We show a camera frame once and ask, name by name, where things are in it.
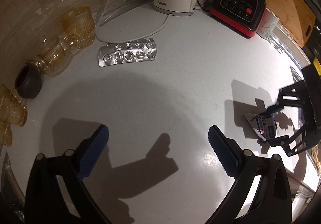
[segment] blender control panel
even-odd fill
[[[220,5],[247,22],[252,22],[258,0],[221,0]]]

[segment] countertop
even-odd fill
[[[100,34],[115,42],[139,37],[165,18],[146,4],[104,25]],[[243,117],[264,111],[279,88],[293,83],[290,66],[297,68],[287,55],[199,11],[171,17],[152,37],[158,47],[153,62],[99,67],[96,40],[62,74],[45,79],[28,101],[26,125],[12,127],[12,147],[1,153],[3,158],[8,151],[24,192],[38,153],[61,155],[99,124],[109,127],[110,140],[84,183],[114,223],[205,223],[234,182],[208,143],[212,125],[255,155],[280,154],[290,171],[317,189],[305,153],[289,158],[280,147],[264,151]],[[293,134],[297,109],[286,108],[277,121]]]

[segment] blue gripper pad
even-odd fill
[[[108,128],[101,124],[89,139],[85,139],[79,144],[75,150],[75,158],[78,165],[78,179],[80,181],[91,174],[108,139]]]
[[[240,154],[242,149],[236,141],[226,138],[216,125],[209,129],[208,141],[219,158],[226,174],[237,178],[241,171],[240,166],[242,161]]]

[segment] white cup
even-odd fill
[[[272,33],[273,29],[276,27],[276,24],[279,22],[279,20],[280,19],[276,15],[266,8],[257,34],[263,39],[267,39]]]

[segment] wooden cutting board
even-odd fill
[[[296,43],[303,47],[316,22],[316,16],[304,0],[267,0],[266,7],[280,18]]]

